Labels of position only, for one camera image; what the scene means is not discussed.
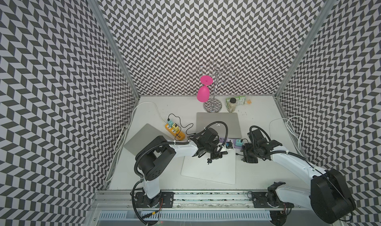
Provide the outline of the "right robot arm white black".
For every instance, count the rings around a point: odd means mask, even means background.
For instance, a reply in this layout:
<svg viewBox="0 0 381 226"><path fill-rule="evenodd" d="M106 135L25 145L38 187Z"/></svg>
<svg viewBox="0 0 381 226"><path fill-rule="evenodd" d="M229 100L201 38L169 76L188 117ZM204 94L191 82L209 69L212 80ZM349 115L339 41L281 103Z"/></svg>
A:
<svg viewBox="0 0 381 226"><path fill-rule="evenodd" d="M255 207L261 201L270 208L284 207L284 214L297 205L312 210L327 224L345 222L345 216L353 217L356 203L343 174L336 169L324 169L309 162L304 156L293 153L280 142L273 140L260 127L251 126L249 142L243 146L248 163L273 161L301 179L306 188L288 186L283 181L274 182L265 193L252 193Z"/></svg>

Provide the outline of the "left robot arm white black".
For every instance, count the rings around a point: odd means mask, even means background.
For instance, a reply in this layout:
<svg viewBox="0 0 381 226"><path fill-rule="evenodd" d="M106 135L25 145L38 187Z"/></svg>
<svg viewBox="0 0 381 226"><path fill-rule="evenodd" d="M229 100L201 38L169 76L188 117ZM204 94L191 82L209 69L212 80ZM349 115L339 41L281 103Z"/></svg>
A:
<svg viewBox="0 0 381 226"><path fill-rule="evenodd" d="M140 179L131 191L133 206L161 206L169 196L162 193L159 177L169 163L176 157L201 158L209 154L207 163L211 164L227 154L226 151L222 151L226 146L227 137L228 125L223 121L215 121L201 132L190 135L187 141L168 141L163 136L153 139L135 157L134 172Z"/></svg>

